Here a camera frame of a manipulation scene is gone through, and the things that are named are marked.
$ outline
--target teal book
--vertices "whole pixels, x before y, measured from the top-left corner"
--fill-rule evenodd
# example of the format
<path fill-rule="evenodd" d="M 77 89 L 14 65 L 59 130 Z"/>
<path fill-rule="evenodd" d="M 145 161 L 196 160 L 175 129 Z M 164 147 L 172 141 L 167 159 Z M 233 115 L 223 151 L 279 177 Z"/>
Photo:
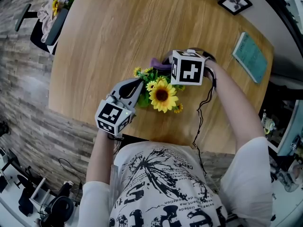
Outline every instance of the teal book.
<path fill-rule="evenodd" d="M 243 32 L 232 55 L 256 83 L 260 83 L 267 68 L 267 60 L 256 43 Z"/>

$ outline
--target sleeve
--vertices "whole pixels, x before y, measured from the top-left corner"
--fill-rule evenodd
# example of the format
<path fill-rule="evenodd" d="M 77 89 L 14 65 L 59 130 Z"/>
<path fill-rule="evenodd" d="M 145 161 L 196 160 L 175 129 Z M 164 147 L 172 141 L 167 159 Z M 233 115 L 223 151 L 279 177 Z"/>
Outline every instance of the sleeve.
<path fill-rule="evenodd" d="M 102 182 L 88 182 L 83 186 L 78 227 L 107 227 L 109 185 Z"/>
<path fill-rule="evenodd" d="M 267 139 L 258 137 L 243 145 L 221 179 L 219 194 L 230 213 L 248 226 L 269 226 L 272 187 Z"/>

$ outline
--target yellow flower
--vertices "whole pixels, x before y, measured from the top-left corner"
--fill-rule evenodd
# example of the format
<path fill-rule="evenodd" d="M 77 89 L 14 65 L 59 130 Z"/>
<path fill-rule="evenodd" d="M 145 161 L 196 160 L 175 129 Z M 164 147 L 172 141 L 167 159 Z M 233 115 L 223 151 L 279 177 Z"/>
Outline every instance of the yellow flower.
<path fill-rule="evenodd" d="M 157 82 L 155 82 L 155 81 L 150 81 L 150 82 L 147 83 L 147 85 L 146 85 L 147 91 L 151 91 L 151 90 L 154 88 L 154 86 L 156 86 L 156 85 L 157 85 Z"/>
<path fill-rule="evenodd" d="M 172 110 L 172 107 L 176 106 L 176 101 L 179 100 L 177 96 L 174 96 L 176 93 L 176 89 L 170 83 L 160 80 L 152 88 L 149 99 L 154 109 L 166 113 L 167 110 Z"/>
<path fill-rule="evenodd" d="M 178 114 L 180 113 L 181 111 L 183 110 L 183 105 L 182 104 L 179 104 L 176 109 L 174 110 L 174 113 L 175 114 Z"/>
<path fill-rule="evenodd" d="M 153 67 L 146 68 L 146 69 L 144 70 L 144 73 L 145 73 L 145 74 L 148 74 L 148 73 L 150 73 L 152 70 L 153 70 Z"/>
<path fill-rule="evenodd" d="M 55 17 L 58 13 L 59 1 L 53 0 L 53 16 Z"/>
<path fill-rule="evenodd" d="M 139 77 L 139 73 L 141 73 L 141 68 L 140 68 L 140 67 L 136 67 L 136 68 L 134 69 L 134 76 L 135 76 L 136 78 L 138 78 L 138 77 Z"/>
<path fill-rule="evenodd" d="M 179 90 L 184 91 L 185 90 L 185 85 L 179 85 Z"/>
<path fill-rule="evenodd" d="M 160 81 L 166 82 L 166 79 L 164 76 L 160 76 L 157 78 L 156 82 L 159 83 Z"/>

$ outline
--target framed picture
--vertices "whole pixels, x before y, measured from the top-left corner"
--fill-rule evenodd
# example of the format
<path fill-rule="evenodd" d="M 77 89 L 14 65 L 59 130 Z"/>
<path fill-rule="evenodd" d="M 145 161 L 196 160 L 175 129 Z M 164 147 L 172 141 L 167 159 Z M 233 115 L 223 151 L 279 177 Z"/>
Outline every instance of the framed picture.
<path fill-rule="evenodd" d="M 252 5 L 249 0 L 219 0 L 218 4 L 233 15 L 242 12 Z"/>

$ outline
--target tiled floor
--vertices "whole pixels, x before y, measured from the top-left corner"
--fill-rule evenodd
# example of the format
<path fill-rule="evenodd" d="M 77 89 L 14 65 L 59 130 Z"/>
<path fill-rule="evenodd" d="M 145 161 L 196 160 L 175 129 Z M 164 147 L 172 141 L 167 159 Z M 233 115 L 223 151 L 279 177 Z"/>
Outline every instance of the tiled floor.
<path fill-rule="evenodd" d="M 24 20 L 14 31 L 18 14 L 27 3 L 38 11 L 46 0 L 0 1 L 0 117 L 9 123 L 11 135 L 0 138 L 0 146 L 10 148 L 22 166 L 31 165 L 47 178 L 51 189 L 64 180 L 79 180 L 65 172 L 58 158 L 69 160 L 80 171 L 87 169 L 97 129 L 65 118 L 48 109 L 48 88 L 53 56 L 30 42 L 36 19 Z M 233 155 L 203 153 L 205 168 L 218 180 Z M 82 181 L 85 176 L 79 174 Z"/>

